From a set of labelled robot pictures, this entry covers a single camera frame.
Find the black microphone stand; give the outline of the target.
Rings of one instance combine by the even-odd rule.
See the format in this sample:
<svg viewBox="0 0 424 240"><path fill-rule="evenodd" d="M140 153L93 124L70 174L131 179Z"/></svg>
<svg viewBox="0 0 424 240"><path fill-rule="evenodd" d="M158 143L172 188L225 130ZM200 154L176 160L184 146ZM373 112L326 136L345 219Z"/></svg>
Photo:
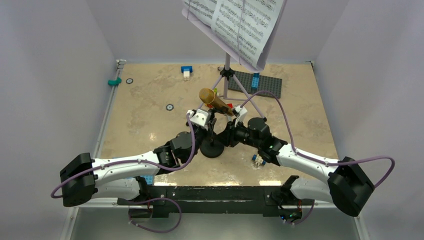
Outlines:
<svg viewBox="0 0 424 240"><path fill-rule="evenodd" d="M208 112L211 113L211 119L215 118L215 113L217 113L215 109L211 108L208 110ZM205 157L210 159L219 157L224 152L224 149L225 149L225 146L223 144L215 140L216 135L217 134L215 132L213 136L209 135L207 139L202 141L200 146L201 153Z"/></svg>

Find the gold microphone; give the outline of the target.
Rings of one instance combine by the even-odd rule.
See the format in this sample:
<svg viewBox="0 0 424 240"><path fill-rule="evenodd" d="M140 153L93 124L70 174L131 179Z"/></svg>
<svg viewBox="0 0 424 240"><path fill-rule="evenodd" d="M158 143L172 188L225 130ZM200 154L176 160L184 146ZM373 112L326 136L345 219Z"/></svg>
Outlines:
<svg viewBox="0 0 424 240"><path fill-rule="evenodd" d="M232 108L222 101L212 89L202 88L198 96L205 105L212 106L217 112L223 115L234 116Z"/></svg>

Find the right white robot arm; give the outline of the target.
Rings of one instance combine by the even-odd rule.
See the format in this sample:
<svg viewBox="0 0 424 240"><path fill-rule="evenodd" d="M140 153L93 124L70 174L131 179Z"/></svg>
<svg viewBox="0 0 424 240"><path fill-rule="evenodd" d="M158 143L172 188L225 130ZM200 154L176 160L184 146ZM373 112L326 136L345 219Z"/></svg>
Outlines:
<svg viewBox="0 0 424 240"><path fill-rule="evenodd" d="M265 162L314 177L314 180L297 178L281 189L280 196L288 204L298 199L325 201L344 214L357 217L375 190L375 185L352 158L339 160L295 150L287 141L272 135L260 117L250 119L247 126L229 121L216 140L226 147L241 143L256 148Z"/></svg>

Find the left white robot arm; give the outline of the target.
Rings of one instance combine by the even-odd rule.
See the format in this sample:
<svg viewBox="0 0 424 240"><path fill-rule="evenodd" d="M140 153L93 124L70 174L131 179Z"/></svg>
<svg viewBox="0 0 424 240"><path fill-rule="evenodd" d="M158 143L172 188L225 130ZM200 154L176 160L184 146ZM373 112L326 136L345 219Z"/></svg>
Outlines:
<svg viewBox="0 0 424 240"><path fill-rule="evenodd" d="M146 203L149 191L137 182L141 176L173 173L187 167L209 130L188 121L190 131L154 150L121 158L93 158L80 153L60 172L60 185L51 193L64 207L76 207L95 198L121 198Z"/></svg>

